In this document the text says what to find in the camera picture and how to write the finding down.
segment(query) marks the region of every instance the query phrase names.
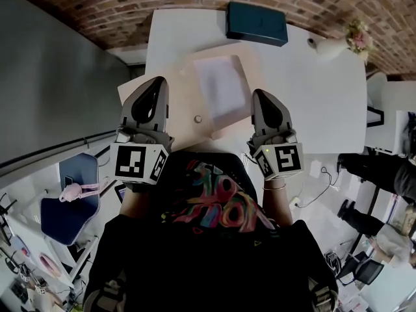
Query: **flower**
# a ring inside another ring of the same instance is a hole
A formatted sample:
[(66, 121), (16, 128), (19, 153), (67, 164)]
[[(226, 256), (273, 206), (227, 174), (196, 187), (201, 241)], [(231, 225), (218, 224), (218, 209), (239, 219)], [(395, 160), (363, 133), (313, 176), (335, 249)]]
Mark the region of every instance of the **flower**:
[(350, 50), (357, 53), (365, 62), (367, 62), (369, 51), (372, 49), (372, 38), (367, 31), (368, 27), (364, 22), (355, 19), (348, 25), (345, 35)]
[(365, 62), (369, 59), (369, 52), (368, 51), (361, 51), (358, 53), (358, 56), (363, 59)]

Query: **white table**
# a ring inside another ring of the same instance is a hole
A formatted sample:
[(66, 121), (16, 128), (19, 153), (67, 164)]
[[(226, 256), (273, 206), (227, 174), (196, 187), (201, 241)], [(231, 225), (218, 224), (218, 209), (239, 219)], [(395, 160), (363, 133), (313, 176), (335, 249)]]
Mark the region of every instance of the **white table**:
[[(217, 10), (156, 10), (146, 73), (182, 61), (189, 53), (236, 42), (225, 37), (225, 24), (226, 13)], [(260, 56), (268, 85), (264, 90), (289, 109), (304, 153), (363, 151), (367, 119), (363, 61), (347, 50), (331, 61), (320, 60), (307, 43), (310, 36), (319, 37), (292, 25), (287, 25), (287, 32), (289, 42), (283, 47), (247, 43)], [(245, 141), (244, 135), (230, 142), (248, 151)]]

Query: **black pants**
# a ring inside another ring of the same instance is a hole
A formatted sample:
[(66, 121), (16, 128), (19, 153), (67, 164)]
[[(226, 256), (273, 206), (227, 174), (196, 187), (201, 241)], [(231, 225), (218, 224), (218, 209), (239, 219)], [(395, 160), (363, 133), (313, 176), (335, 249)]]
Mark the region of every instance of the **black pants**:
[(359, 233), (366, 236), (376, 236), (384, 223), (371, 215), (363, 214), (357, 209), (349, 209), (343, 220), (350, 224)]
[(358, 155), (355, 153), (342, 154), (340, 159), (342, 166), (351, 174), (396, 194), (396, 175), (405, 159), (392, 155)]

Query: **chair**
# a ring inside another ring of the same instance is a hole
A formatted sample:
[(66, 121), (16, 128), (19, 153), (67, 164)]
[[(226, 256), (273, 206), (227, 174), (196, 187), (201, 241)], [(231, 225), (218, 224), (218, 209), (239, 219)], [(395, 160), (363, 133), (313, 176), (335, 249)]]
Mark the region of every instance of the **chair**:
[[(65, 177), (80, 185), (98, 182), (98, 161), (81, 153), (59, 163), (60, 187), (65, 188)], [(72, 202), (44, 198), (40, 204), (42, 232), (57, 242), (70, 246), (77, 240), (87, 223), (99, 211), (99, 195)]]
[(355, 256), (350, 255), (337, 275), (337, 280), (340, 280), (349, 273), (353, 273), (354, 280), (358, 280), (366, 285), (370, 285), (383, 270), (384, 265), (370, 259), (365, 252), (360, 252)]

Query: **cardboard sheet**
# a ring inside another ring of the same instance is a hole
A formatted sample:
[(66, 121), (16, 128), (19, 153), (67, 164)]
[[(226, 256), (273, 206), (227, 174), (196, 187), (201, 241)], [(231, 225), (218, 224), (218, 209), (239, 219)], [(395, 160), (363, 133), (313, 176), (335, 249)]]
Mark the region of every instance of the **cardboard sheet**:
[(250, 115), (252, 93), (238, 56), (195, 60), (194, 65), (215, 130)]

